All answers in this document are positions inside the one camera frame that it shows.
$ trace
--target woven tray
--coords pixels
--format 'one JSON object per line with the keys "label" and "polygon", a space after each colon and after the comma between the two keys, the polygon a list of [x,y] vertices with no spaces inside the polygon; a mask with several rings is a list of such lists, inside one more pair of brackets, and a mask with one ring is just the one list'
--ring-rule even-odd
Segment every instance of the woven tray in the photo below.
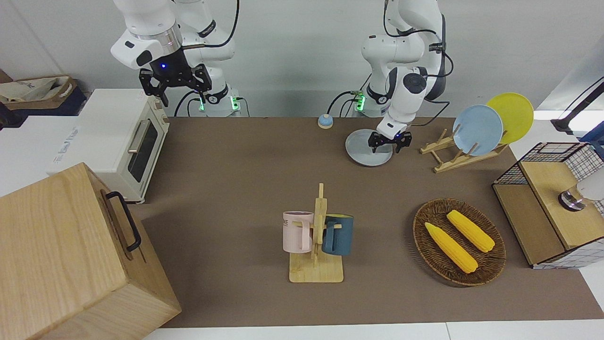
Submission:
{"label": "woven tray", "polygon": [[[493,250],[488,253],[481,252],[447,220],[446,214],[453,209],[476,223],[495,241]],[[436,245],[426,230],[424,222],[430,222],[446,231],[476,259],[478,269],[474,273],[464,273]],[[462,286],[479,286],[489,283],[501,274],[506,264],[506,247],[495,225],[478,209],[462,201],[439,198],[424,204],[417,211],[413,220],[413,238],[419,253],[430,268],[445,279]]]}

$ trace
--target brown table surface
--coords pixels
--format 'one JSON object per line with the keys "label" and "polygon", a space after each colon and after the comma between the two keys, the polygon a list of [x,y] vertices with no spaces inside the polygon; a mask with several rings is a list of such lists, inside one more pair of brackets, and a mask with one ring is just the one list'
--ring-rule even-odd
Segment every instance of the brown table surface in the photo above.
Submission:
{"label": "brown table surface", "polygon": [[[312,118],[173,119],[147,202],[132,207],[182,305],[165,327],[604,318],[578,270],[529,268],[490,187],[514,163],[509,150],[435,174],[418,148],[452,126],[437,119],[413,128],[412,147],[387,164],[353,163],[346,137],[378,122],[336,119],[322,130]],[[319,182],[328,212],[355,217],[352,254],[343,283],[292,284],[281,213],[312,211]],[[440,197],[498,226],[507,264],[495,281],[447,286],[422,262],[413,217]]]}

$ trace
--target wooden crate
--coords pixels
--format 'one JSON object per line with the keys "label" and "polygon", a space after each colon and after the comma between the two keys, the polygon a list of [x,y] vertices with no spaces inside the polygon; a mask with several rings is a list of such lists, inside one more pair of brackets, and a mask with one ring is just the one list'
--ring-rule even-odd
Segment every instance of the wooden crate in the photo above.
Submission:
{"label": "wooden crate", "polygon": [[595,206],[564,209],[558,195],[577,183],[565,163],[520,162],[528,184],[493,188],[529,264],[544,263],[604,237],[604,218]]}
{"label": "wooden crate", "polygon": [[0,339],[142,339],[180,312],[108,192],[81,163],[0,198]]}

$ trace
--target yellow plate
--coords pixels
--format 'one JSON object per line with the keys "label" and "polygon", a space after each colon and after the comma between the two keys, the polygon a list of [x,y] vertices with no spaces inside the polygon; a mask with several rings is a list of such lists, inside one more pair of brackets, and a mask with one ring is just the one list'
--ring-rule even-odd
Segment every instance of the yellow plate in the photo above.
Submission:
{"label": "yellow plate", "polygon": [[524,137],[533,126],[533,105],[518,93],[502,93],[491,98],[487,106],[493,108],[503,122],[501,144],[509,144]]}

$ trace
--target black handle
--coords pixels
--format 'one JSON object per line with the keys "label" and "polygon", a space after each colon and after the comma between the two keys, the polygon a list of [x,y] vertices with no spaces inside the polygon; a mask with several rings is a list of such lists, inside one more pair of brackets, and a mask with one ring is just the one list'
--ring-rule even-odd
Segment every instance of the black handle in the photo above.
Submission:
{"label": "black handle", "polygon": [[124,208],[124,212],[126,213],[126,217],[128,218],[128,222],[130,223],[130,227],[132,228],[132,233],[134,234],[134,243],[130,246],[126,247],[126,250],[129,252],[133,252],[136,248],[141,246],[141,234],[138,233],[137,225],[134,223],[132,219],[132,215],[130,214],[130,209],[126,206],[126,200],[124,197],[117,191],[112,191],[105,195],[105,197],[110,200],[114,197],[118,197],[120,199],[121,206]]}

